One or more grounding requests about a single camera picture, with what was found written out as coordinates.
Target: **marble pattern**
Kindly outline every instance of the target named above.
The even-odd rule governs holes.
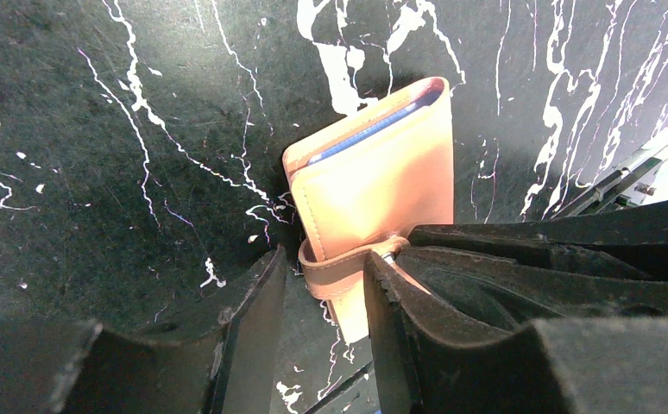
[[[434,75],[457,220],[541,219],[668,123],[668,0],[2,2],[0,317],[133,329],[293,255],[285,147]],[[271,410],[305,412],[371,355],[287,295]]]

